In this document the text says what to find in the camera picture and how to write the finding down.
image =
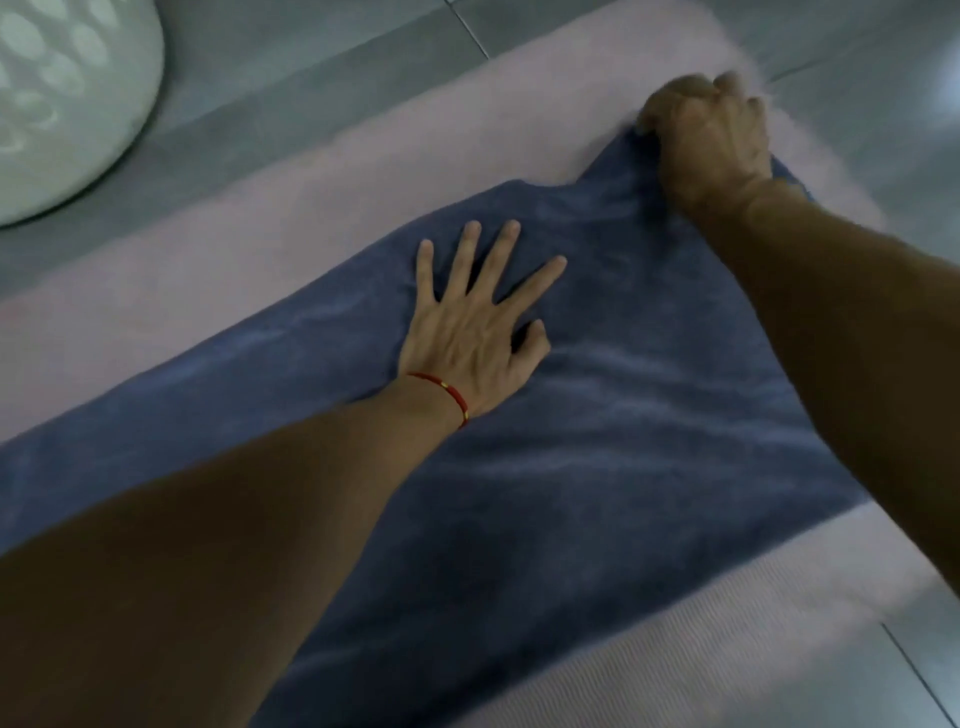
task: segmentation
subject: gray tile floor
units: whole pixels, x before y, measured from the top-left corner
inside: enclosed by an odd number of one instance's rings
[[[960,4],[704,1],[896,230],[960,260]],[[80,199],[0,231],[0,297],[606,2],[158,0],[151,127]],[[733,724],[960,724],[960,602],[926,595]]]

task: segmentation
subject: hand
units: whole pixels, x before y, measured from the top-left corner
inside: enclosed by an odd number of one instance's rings
[[[554,284],[566,267],[557,256],[527,279],[512,296],[493,303],[493,290],[510,259],[520,223],[500,231],[480,275],[467,291],[480,223],[464,228],[443,299],[433,292],[433,243],[424,240],[417,254],[417,309],[400,350],[398,371],[424,372],[455,387],[470,416],[486,414],[522,387],[550,352],[543,321],[535,321],[516,353],[510,340],[520,315]]]
[[[763,102],[746,98],[735,73],[674,79],[637,124],[660,138],[660,182],[687,217],[704,205],[736,205],[773,179]]]

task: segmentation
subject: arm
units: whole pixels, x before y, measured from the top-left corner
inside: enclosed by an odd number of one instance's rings
[[[482,415],[549,351],[516,319],[556,259],[492,303],[519,227],[467,292],[470,224],[444,300],[432,246],[398,370],[456,386]],[[315,626],[396,487],[463,421],[456,401],[400,376],[368,400],[273,432],[114,498],[0,559],[0,724],[240,726]]]
[[[960,269],[773,181],[762,106],[679,79],[642,117],[839,459],[960,591]]]

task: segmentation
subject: finger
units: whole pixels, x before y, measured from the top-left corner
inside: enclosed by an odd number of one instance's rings
[[[433,243],[423,240],[417,250],[417,309],[436,302],[437,297],[433,292]]]
[[[702,73],[691,73],[687,76],[680,76],[669,84],[664,86],[674,93],[681,96],[689,96],[694,99],[704,99],[716,95],[716,85]]]
[[[659,136],[670,129],[674,110],[686,99],[715,96],[717,87],[702,73],[681,76],[666,84],[643,105],[636,125],[641,132],[656,132]]]
[[[763,99],[754,97],[747,101],[747,106],[750,107],[750,110],[756,116],[756,120],[761,124],[761,126],[766,129],[767,127],[767,105],[763,103]]]
[[[510,261],[510,253],[514,251],[516,239],[520,237],[520,223],[516,220],[509,221],[500,229],[500,234],[493,243],[490,254],[484,261],[480,275],[477,276],[477,282],[473,285],[473,293],[486,300],[493,298],[493,290],[500,282],[503,271]]]
[[[636,125],[641,132],[660,133],[666,125],[667,120],[673,113],[673,109],[684,97],[669,88],[661,88],[657,93],[647,99],[643,105],[639,116],[636,118]]]
[[[743,89],[743,79],[740,78],[740,74],[736,71],[721,73],[713,80],[713,85],[721,93],[726,93],[738,99],[746,96],[746,92]]]
[[[540,268],[533,276],[523,282],[513,295],[500,304],[503,314],[511,326],[523,315],[523,312],[540,300],[550,286],[564,273],[566,258],[558,255],[551,258],[546,265]]]
[[[527,337],[510,357],[510,373],[515,378],[517,389],[527,382],[549,353],[550,340],[546,336],[546,327],[543,321],[537,319],[527,328]]]
[[[476,255],[477,240],[480,239],[480,223],[476,220],[467,223],[464,233],[460,236],[460,245],[457,254],[453,257],[453,267],[450,269],[450,280],[444,291],[444,301],[449,298],[459,298],[467,293],[470,283],[470,270],[473,268],[473,257]]]

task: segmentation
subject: fabric texture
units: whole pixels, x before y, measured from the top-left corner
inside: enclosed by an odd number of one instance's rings
[[[499,295],[569,258],[529,314],[553,352],[398,490],[254,725],[443,723],[863,501],[732,276],[668,210],[657,153],[624,133],[574,184],[507,182],[427,215],[8,442],[0,548],[384,385],[418,243],[437,245],[441,291],[469,219],[481,251],[523,223]]]

